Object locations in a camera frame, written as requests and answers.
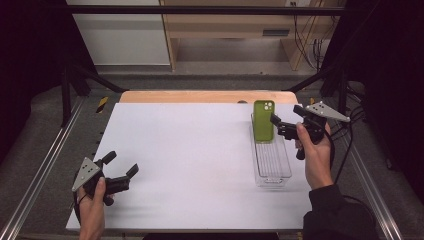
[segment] green phone case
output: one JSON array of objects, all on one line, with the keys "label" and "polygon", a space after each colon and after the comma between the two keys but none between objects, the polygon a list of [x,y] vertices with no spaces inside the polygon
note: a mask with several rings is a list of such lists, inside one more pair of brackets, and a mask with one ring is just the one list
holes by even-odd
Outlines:
[{"label": "green phone case", "polygon": [[274,126],[270,121],[275,103],[272,100],[257,100],[253,104],[253,133],[256,142],[268,142],[274,138]]}]

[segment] human hand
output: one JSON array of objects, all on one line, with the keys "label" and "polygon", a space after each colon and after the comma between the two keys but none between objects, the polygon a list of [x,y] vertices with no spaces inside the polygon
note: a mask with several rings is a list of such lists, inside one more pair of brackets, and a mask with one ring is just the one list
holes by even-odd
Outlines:
[{"label": "human hand", "polygon": [[81,230],[80,240],[100,239],[105,228],[103,196],[106,192],[106,181],[101,177],[96,185],[93,199],[86,196],[83,187],[78,190]]},{"label": "human hand", "polygon": [[[333,184],[330,171],[331,144],[326,136],[317,144],[311,141],[308,131],[301,123],[296,124],[297,135],[305,151],[305,175],[312,190]],[[330,126],[325,124],[330,134]]]}]

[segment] black sleeve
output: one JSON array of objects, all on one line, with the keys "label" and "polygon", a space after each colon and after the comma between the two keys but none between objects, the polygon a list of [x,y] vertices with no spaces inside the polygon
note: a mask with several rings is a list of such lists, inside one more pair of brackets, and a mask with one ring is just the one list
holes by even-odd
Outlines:
[{"label": "black sleeve", "polygon": [[309,239],[379,239],[365,206],[347,202],[337,185],[309,192],[312,211],[303,217],[303,237]]}]

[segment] metal frame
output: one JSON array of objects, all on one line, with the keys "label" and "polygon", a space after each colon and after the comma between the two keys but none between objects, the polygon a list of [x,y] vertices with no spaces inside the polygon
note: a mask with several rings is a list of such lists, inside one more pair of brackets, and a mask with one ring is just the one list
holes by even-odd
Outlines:
[{"label": "metal frame", "polygon": [[[217,14],[217,15],[299,15],[299,16],[345,16],[351,14],[369,14],[368,11],[363,9],[345,9],[343,7],[337,8],[310,8],[310,7],[235,7],[235,6],[226,6],[226,7],[216,7],[216,6],[98,6],[98,5],[50,5],[45,6],[45,8],[51,11],[63,12],[68,14]],[[297,92],[303,87],[315,82],[318,79],[321,79],[328,74],[332,73],[335,69],[337,70],[340,67],[340,64],[337,66],[331,66],[330,68],[320,71],[318,74],[308,78],[300,85],[296,85],[290,90]],[[79,72],[83,72],[85,75],[90,75],[90,77],[96,78],[96,76],[87,73],[84,69],[78,69]],[[64,97],[68,98],[69,96],[66,92],[69,92],[69,83],[67,79],[66,70],[63,72],[62,76],[62,87],[65,92]],[[107,85],[107,87],[113,90],[114,86],[109,85],[103,79],[99,81],[101,84]],[[64,98],[66,106],[64,106],[64,111],[69,110],[70,106],[67,100]],[[47,178],[70,130],[72,129],[73,124],[78,116],[78,113],[81,109],[83,100],[79,101],[76,104],[76,110],[72,115],[66,115],[66,118],[70,118],[69,122],[63,123],[64,128],[62,128],[53,143],[49,153],[47,154],[43,164],[41,165],[39,171],[34,177],[30,187],[25,193],[24,198],[19,204],[18,208],[14,212],[12,218],[9,220],[5,228],[3,228],[0,235],[1,239],[15,239],[19,233],[20,228],[22,227],[23,222],[25,221],[26,216],[31,210],[35,199],[40,192],[45,179]],[[366,192],[370,204],[374,209],[376,216],[379,220],[379,223],[383,229],[384,234],[387,239],[402,239],[402,236],[399,232],[399,229],[394,222],[389,209],[387,208],[384,200],[382,199],[372,177],[369,175],[365,165],[363,164],[362,159],[359,156],[356,148],[354,147],[353,156],[353,165],[356,173],[361,181],[361,184]]]}]

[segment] white table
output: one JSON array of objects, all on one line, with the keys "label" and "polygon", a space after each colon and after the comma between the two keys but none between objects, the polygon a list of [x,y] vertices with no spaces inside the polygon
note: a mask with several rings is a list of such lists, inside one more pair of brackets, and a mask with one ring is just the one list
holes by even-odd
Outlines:
[{"label": "white table", "polygon": [[[285,141],[292,177],[285,188],[255,185],[252,104],[118,103],[95,156],[114,150],[107,177],[140,171],[106,207],[106,229],[125,232],[224,232],[301,229],[311,210],[304,161]],[[296,123],[293,104],[277,104]],[[66,226],[79,230],[72,213]]]}]

